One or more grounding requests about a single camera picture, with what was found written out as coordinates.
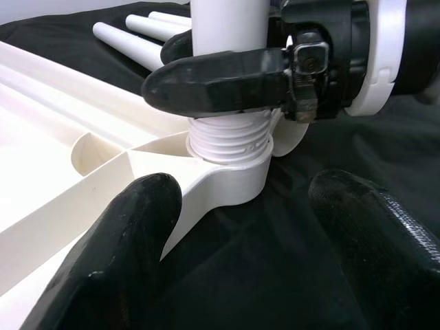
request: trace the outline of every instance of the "white plastic base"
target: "white plastic base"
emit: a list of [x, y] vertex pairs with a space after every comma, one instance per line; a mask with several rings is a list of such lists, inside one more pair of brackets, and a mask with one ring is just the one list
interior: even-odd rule
[[17, 329], [72, 241], [134, 179], [165, 172], [181, 186], [181, 216], [163, 256], [207, 211], [264, 187], [271, 138], [252, 161], [205, 162], [186, 150], [187, 118], [4, 43], [0, 63], [2, 329]]

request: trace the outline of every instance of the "threaded white tube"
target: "threaded white tube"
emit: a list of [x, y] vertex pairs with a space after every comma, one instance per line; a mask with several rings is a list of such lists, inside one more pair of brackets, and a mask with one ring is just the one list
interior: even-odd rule
[[[192, 0], [194, 55], [266, 47], [268, 0]], [[256, 159], [270, 138], [269, 111], [190, 119], [188, 151], [218, 164]]]
[[190, 121], [188, 151], [218, 164], [254, 160], [267, 147], [270, 111]]

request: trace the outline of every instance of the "white plastic rod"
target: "white plastic rod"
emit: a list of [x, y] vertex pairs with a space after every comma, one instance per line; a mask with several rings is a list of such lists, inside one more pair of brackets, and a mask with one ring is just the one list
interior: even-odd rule
[[150, 71], [164, 65], [160, 59], [162, 47], [155, 43], [101, 22], [93, 26], [93, 34]]
[[[265, 48], [268, 0], [192, 0], [194, 55]], [[266, 111], [190, 119], [188, 152], [209, 162], [241, 164], [267, 148], [271, 116]]]
[[176, 34], [183, 33], [190, 29], [190, 27], [185, 25], [157, 21], [138, 15], [127, 16], [125, 25], [134, 32], [145, 34], [160, 41], [167, 41]]
[[194, 55], [266, 48], [268, 0], [193, 0]]
[[151, 12], [148, 16], [156, 21], [180, 24], [191, 28], [192, 21], [188, 17], [166, 14], [164, 12]]

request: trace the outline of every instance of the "white plastic tray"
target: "white plastic tray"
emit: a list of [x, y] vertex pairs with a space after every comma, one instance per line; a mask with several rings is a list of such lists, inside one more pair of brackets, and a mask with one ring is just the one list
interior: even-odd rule
[[129, 150], [187, 128], [139, 96], [0, 43], [0, 329], [21, 325], [113, 197], [161, 171]]

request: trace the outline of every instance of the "black cloth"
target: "black cloth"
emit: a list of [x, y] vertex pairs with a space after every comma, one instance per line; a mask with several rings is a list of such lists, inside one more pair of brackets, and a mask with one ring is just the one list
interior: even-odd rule
[[[3, 25], [0, 40], [133, 93], [148, 72], [97, 41], [103, 21], [128, 14], [189, 15], [187, 6], [134, 3]], [[307, 190], [326, 168], [384, 186], [440, 237], [440, 107], [392, 97], [379, 115], [310, 126], [289, 155], [274, 158], [253, 201], [209, 212], [161, 262], [149, 329], [372, 329]]]

